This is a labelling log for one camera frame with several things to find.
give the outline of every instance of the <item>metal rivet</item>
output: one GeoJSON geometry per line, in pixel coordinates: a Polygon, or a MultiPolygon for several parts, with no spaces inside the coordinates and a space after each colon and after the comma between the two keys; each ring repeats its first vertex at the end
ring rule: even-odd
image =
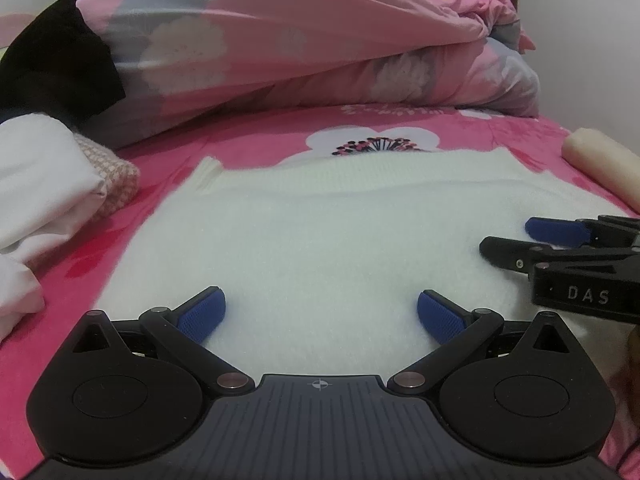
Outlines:
{"type": "Polygon", "coordinates": [[[400,372],[394,376],[394,382],[403,388],[418,388],[426,382],[426,379],[418,372],[400,372]]]}
{"type": "Polygon", "coordinates": [[[238,372],[229,372],[218,377],[218,385],[227,390],[237,390],[243,386],[247,386],[249,377],[238,372]]]}

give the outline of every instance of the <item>white towel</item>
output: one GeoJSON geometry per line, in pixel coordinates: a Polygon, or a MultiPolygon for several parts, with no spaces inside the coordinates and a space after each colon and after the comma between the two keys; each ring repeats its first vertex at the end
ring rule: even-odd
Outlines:
{"type": "MultiPolygon", "coordinates": [[[[226,294],[207,348],[264,373],[379,374],[436,347],[416,301],[432,288],[469,310],[531,320],[526,276],[495,269],[485,236],[527,239],[531,216],[622,214],[505,149],[377,153],[224,171],[205,159],[140,228],[97,308],[131,319],[206,286],[226,294]]],[[[629,327],[562,313],[604,376],[629,327]]]]}
{"type": "Polygon", "coordinates": [[[26,264],[68,241],[104,202],[71,131],[41,114],[0,124],[0,341],[44,306],[26,264]]]}

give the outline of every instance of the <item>bed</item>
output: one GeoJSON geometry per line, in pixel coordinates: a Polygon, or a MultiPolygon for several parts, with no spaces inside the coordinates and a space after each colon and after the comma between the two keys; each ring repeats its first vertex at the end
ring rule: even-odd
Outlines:
{"type": "MultiPolygon", "coordinates": [[[[35,381],[71,327],[91,309],[136,228],[203,156],[215,156],[226,168],[242,169],[292,158],[366,156],[358,152],[377,150],[487,152],[505,146],[531,171],[551,171],[623,206],[562,160],[559,152],[566,135],[545,118],[511,118],[489,110],[346,105],[209,118],[121,150],[120,155],[142,172],[137,197],[110,218],[85,228],[39,272],[47,308],[26,319],[2,346],[0,374],[11,384],[0,392],[0,449],[6,466],[20,478],[38,463],[40,452],[24,415],[35,381]]],[[[636,430],[626,414],[624,376],[617,376],[612,386],[619,413],[602,457],[615,466],[636,430]]],[[[635,460],[628,460],[623,469],[628,478],[636,478],[635,460]]]]}

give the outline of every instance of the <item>flower pattern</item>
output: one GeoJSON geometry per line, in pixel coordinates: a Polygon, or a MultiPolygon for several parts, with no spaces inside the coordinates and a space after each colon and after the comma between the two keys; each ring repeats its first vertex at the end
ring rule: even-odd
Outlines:
{"type": "Polygon", "coordinates": [[[422,49],[380,61],[370,97],[379,103],[424,102],[434,83],[430,50],[422,49]]]}
{"type": "Polygon", "coordinates": [[[378,133],[363,126],[338,126],[311,134],[306,138],[311,150],[283,162],[370,152],[437,152],[439,143],[440,137],[424,128],[399,126],[378,133]]]}
{"type": "Polygon", "coordinates": [[[225,65],[216,70],[212,63],[226,54],[225,33],[219,25],[184,16],[160,25],[149,40],[140,66],[148,85],[162,95],[211,88],[225,80],[225,65]]]}

